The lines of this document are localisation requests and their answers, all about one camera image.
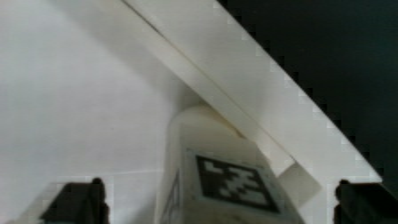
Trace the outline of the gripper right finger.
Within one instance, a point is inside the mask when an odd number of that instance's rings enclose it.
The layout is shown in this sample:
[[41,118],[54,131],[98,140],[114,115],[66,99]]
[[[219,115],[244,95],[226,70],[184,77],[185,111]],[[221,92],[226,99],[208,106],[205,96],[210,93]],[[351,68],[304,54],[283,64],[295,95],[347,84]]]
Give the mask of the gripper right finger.
[[381,183],[340,181],[335,224],[398,224],[398,199]]

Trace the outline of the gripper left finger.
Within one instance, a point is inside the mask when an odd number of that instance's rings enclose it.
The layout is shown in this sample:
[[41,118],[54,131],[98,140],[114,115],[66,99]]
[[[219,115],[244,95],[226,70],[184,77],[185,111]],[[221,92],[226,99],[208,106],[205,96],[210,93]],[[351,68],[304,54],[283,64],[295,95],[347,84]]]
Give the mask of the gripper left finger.
[[68,183],[40,217],[43,224],[111,224],[105,199],[105,184],[100,178],[89,183]]

